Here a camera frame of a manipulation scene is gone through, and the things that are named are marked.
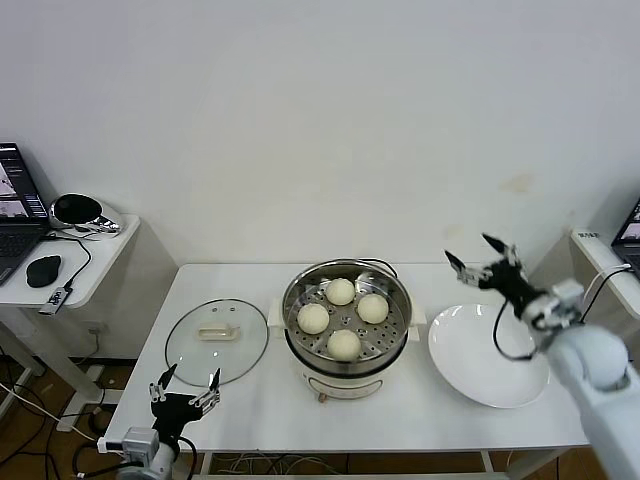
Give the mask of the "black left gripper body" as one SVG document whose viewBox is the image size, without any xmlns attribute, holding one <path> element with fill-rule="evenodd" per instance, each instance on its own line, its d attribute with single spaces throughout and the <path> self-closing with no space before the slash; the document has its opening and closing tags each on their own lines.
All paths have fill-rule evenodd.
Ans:
<svg viewBox="0 0 640 480">
<path fill-rule="evenodd" d="M 151 401 L 151 412 L 155 417 L 152 428 L 158 432 L 160 440 L 177 440 L 184 427 L 199 421 L 205 413 L 193 405 L 194 395 L 166 393 L 162 402 Z"/>
</svg>

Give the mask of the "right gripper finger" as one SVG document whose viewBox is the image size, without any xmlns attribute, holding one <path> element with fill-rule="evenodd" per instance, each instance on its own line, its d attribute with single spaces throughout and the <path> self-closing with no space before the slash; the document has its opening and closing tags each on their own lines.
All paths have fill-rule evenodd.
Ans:
<svg viewBox="0 0 640 480">
<path fill-rule="evenodd" d="M 444 254 L 451 268 L 456 272 L 457 279 L 471 287 L 481 290 L 487 289 L 488 270 L 486 268 L 467 266 L 461 259 L 448 250 Z"/>
<path fill-rule="evenodd" d="M 483 233 L 482 237 L 498 254 L 501 255 L 501 263 L 513 268 L 521 268 L 521 261 L 514 245 L 508 245 L 499 238 L 487 233 Z"/>
</svg>

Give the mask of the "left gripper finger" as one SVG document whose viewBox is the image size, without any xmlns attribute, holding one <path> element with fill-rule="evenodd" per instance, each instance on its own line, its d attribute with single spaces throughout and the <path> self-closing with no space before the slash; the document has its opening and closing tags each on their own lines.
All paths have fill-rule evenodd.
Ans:
<svg viewBox="0 0 640 480">
<path fill-rule="evenodd" d="M 156 382 L 151 382 L 149 384 L 149 395 L 152 402 L 162 402 L 166 399 L 165 392 L 173 378 L 176 369 L 176 364 L 171 365 L 160 375 L 159 379 Z"/>
<path fill-rule="evenodd" d="M 193 405 L 202 413 L 210 412 L 220 401 L 220 373 L 221 369 L 218 368 L 214 374 L 211 374 L 208 389 L 193 400 Z"/>
</svg>

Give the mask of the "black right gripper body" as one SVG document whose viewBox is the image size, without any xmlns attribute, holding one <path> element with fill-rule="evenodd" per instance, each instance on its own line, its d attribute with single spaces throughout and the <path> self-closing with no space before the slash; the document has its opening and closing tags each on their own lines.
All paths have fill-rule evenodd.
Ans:
<svg viewBox="0 0 640 480">
<path fill-rule="evenodd" d="M 512 305 L 517 318 L 543 295 L 542 289 L 534 287 L 525 278 L 520 264 L 511 265 L 507 260 L 500 260 L 485 267 L 483 275 L 479 288 L 500 293 Z"/>
</svg>

